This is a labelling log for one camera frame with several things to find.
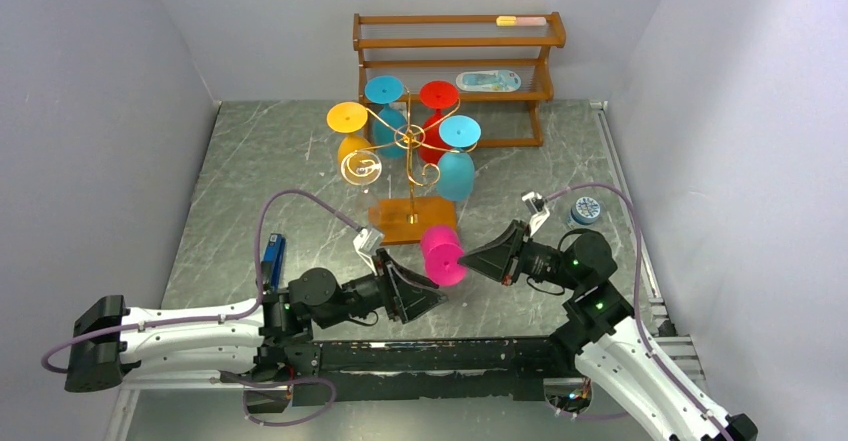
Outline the blue wine glass right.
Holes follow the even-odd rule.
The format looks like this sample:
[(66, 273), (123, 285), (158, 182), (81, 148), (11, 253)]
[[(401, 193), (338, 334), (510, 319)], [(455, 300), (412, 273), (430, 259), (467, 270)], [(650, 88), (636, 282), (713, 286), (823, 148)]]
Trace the blue wine glass right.
[(439, 135), (449, 147), (437, 163), (440, 177), (436, 190), (443, 198), (463, 201), (473, 191), (476, 168), (470, 151), (481, 134), (479, 123), (466, 115), (452, 115), (440, 123)]

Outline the blue packaged item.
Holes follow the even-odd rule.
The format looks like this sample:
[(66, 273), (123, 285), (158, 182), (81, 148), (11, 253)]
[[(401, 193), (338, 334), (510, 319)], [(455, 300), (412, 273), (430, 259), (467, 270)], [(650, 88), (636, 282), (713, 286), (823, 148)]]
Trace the blue packaged item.
[(457, 75), (456, 86), (465, 92), (515, 92), (522, 86), (521, 77), (511, 70), (467, 71)]

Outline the yellow wine glass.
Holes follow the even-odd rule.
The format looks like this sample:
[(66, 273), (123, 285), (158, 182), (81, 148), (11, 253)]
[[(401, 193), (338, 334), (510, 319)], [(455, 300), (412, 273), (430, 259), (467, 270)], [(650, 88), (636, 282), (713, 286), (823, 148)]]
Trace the yellow wine glass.
[(340, 102), (328, 111), (326, 121), (329, 128), (337, 133), (344, 134), (344, 138), (337, 149), (339, 165), (354, 151), (372, 146), (371, 142), (361, 133), (368, 117), (366, 107), (353, 101)]

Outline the gold wire glass rack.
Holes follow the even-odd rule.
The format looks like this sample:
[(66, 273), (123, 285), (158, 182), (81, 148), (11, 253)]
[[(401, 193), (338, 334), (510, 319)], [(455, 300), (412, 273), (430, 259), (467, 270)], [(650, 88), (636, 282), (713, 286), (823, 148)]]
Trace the gold wire glass rack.
[(434, 186), (441, 178), (441, 170), (434, 163), (417, 162), (420, 148), (435, 149), (425, 140), (430, 132), (412, 121), (411, 108), (413, 96), (404, 90), (402, 100), (406, 104), (404, 118), (406, 124), (395, 128), (371, 108), (366, 112), (370, 117), (387, 126), (393, 132), (391, 143), (404, 150), (404, 169), (408, 184), (408, 194), (401, 197), (380, 198), (376, 205), (368, 210), (368, 219), (384, 233), (385, 245), (418, 243), (423, 233), (434, 225), (457, 226), (455, 211), (447, 201), (438, 201), (433, 196), (418, 197), (416, 191)]

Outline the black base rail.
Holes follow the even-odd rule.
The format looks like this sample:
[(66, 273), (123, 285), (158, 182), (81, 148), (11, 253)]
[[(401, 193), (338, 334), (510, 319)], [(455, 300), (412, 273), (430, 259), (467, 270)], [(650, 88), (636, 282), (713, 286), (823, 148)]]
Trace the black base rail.
[[(543, 396), (544, 381), (584, 377), (556, 362), (548, 338), (315, 341), (321, 354), (315, 376), (294, 379), (277, 374), (259, 382), (211, 372), (217, 383), (246, 388), (251, 414), (279, 414), (290, 405), (420, 397), (510, 396), (516, 401), (536, 401)], [(163, 372), (124, 381), (190, 372), (207, 371)]]

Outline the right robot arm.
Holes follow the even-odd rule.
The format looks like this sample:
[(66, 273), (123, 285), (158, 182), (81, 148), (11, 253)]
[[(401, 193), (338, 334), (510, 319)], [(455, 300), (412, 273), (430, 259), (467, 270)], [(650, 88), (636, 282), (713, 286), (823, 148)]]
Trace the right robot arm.
[(561, 375), (579, 372), (606, 391), (654, 440), (754, 440), (744, 413), (731, 415), (705, 394), (661, 349), (633, 305), (612, 284), (618, 266), (605, 237), (579, 228), (568, 247), (535, 242), (518, 220), (459, 264), (504, 286), (520, 276), (560, 286), (566, 322), (548, 338), (549, 360)]

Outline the blue wine glass back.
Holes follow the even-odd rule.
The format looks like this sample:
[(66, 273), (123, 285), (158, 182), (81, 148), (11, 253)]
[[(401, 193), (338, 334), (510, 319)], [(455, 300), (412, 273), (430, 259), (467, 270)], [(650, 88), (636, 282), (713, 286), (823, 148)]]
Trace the blue wine glass back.
[(366, 83), (365, 96), (368, 100), (377, 104), (380, 110), (377, 112), (382, 121), (375, 120), (372, 125), (372, 136), (379, 148), (378, 153), (386, 158), (394, 159), (403, 157), (406, 150), (395, 143), (395, 131), (406, 125), (406, 117), (391, 106), (405, 94), (402, 81), (391, 75), (381, 75), (372, 78)]

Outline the clear wine glass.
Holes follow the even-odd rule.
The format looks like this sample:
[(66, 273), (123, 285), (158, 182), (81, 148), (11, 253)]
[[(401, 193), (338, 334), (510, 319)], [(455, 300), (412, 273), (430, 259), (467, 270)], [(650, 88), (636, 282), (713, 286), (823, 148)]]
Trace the clear wine glass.
[(357, 189), (356, 207), (368, 216), (376, 208), (379, 198), (374, 184), (380, 179), (383, 164), (371, 150), (357, 149), (342, 158), (340, 172), (345, 181)]

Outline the red wine glass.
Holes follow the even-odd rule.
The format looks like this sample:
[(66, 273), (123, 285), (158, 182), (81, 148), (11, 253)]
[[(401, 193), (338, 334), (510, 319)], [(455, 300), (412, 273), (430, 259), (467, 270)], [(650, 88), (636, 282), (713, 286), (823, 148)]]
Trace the red wine glass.
[(423, 124), (423, 145), (418, 154), (424, 163), (437, 164), (450, 146), (442, 139), (439, 127), (445, 115), (459, 101), (458, 88), (444, 80), (433, 80), (424, 84), (420, 90), (421, 103), (432, 113)]

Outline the blue wine glass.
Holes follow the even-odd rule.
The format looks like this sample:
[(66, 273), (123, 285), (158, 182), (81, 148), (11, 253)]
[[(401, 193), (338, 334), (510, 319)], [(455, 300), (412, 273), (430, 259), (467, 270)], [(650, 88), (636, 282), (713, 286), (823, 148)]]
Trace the blue wine glass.
[(381, 75), (372, 78), (366, 83), (365, 96), (368, 100), (377, 104), (380, 110), (377, 112), (382, 121), (375, 120), (372, 125), (372, 136), (379, 148), (378, 153), (386, 158), (394, 159), (403, 157), (406, 150), (395, 143), (395, 131), (406, 125), (406, 117), (391, 106), (405, 94), (402, 81), (391, 75)]
[(463, 201), (473, 191), (476, 168), (470, 151), (481, 134), (479, 123), (466, 115), (452, 115), (440, 123), (439, 135), (449, 147), (437, 163), (440, 177), (436, 190), (443, 198)]

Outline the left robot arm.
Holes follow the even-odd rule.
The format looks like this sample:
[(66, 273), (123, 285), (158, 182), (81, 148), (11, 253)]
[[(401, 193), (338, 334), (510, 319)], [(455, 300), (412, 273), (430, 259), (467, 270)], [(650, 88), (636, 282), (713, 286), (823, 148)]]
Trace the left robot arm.
[(179, 371), (221, 371), (252, 381), (317, 375), (321, 354), (314, 329), (363, 325), (383, 311), (407, 324), (448, 297), (429, 278), (399, 265), (384, 249), (368, 274), (344, 284), (323, 267), (252, 300), (187, 310), (127, 307), (120, 295), (95, 303), (75, 325), (64, 388), (89, 393), (125, 378)]

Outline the magenta wine glass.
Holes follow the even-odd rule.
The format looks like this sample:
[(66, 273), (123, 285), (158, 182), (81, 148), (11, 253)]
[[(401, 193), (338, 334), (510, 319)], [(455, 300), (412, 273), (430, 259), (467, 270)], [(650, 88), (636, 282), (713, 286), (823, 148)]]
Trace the magenta wine glass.
[(428, 228), (420, 240), (427, 276), (440, 287), (459, 284), (468, 269), (459, 263), (465, 254), (457, 231), (449, 225)]

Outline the wooden shelf rack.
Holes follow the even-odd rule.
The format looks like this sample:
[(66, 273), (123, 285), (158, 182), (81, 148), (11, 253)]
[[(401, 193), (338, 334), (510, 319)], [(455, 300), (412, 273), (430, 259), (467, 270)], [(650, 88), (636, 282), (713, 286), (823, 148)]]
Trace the wooden shelf rack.
[(490, 138), (482, 147), (540, 147), (544, 133), (540, 104), (554, 98), (551, 51), (566, 44), (567, 32), (557, 11), (516, 14), (529, 25), (500, 26), (498, 14), (353, 15), (352, 45), (357, 54), (358, 99), (365, 101), (367, 82), (396, 76), (421, 101), (421, 87), (431, 80), (454, 82), (469, 71), (511, 70), (521, 80), (512, 92), (459, 90), (463, 103), (524, 103), (529, 112), (528, 137)]

